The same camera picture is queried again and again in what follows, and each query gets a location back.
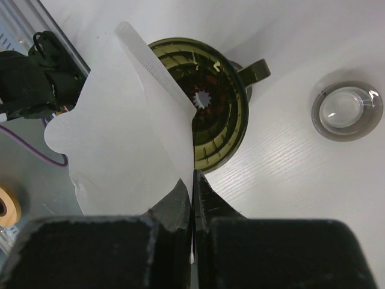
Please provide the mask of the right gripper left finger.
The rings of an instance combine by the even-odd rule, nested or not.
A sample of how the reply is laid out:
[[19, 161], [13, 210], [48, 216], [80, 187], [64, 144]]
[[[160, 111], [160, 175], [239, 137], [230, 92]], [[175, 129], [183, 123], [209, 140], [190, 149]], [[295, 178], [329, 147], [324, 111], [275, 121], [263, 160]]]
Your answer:
[[190, 212], [179, 181], [140, 216], [33, 220], [1, 270], [1, 287], [189, 288]]

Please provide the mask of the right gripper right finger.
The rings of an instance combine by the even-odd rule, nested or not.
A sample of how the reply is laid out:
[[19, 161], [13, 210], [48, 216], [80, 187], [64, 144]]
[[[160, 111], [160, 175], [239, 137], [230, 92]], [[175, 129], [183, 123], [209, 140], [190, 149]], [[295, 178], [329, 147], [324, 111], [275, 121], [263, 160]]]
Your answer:
[[193, 177], [200, 288], [376, 288], [353, 231], [334, 219], [249, 219]]

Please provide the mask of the white paper coffee filter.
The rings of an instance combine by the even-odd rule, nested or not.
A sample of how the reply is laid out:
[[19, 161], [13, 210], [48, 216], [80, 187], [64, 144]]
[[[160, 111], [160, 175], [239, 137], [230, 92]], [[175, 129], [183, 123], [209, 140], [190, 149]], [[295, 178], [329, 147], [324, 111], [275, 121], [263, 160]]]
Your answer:
[[178, 182], [192, 194], [195, 113], [133, 26], [121, 22], [75, 108], [49, 122], [45, 141], [67, 155], [83, 214], [141, 214]]

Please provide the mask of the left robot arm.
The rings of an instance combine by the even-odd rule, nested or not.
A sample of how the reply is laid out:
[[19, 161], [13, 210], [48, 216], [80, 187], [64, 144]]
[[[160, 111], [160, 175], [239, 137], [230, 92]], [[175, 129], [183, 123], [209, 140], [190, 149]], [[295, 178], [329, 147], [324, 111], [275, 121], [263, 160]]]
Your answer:
[[37, 32], [32, 40], [27, 55], [1, 52], [1, 122], [73, 108], [85, 83], [86, 75], [54, 33]]

